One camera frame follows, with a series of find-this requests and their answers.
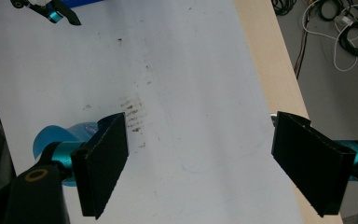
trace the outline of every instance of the white paper sheet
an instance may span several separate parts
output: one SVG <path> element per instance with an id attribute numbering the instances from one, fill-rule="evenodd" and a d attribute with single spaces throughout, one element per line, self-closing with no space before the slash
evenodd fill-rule
<path id="1" fill-rule="evenodd" d="M 75 12 L 80 27 L 0 0 L 0 115 L 18 173 L 44 127 L 125 111 L 130 156 L 98 223 L 302 222 L 230 0 Z M 95 222 L 64 193 L 72 223 Z"/>

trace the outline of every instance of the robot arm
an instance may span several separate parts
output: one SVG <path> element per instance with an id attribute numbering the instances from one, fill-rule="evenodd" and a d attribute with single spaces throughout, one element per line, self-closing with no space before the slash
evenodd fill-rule
<path id="1" fill-rule="evenodd" d="M 60 0 L 10 0 L 13 7 L 22 8 L 24 6 L 32 9 L 49 21 L 57 23 L 63 17 L 68 19 L 72 25 L 81 25 L 79 18 L 73 10 Z"/>

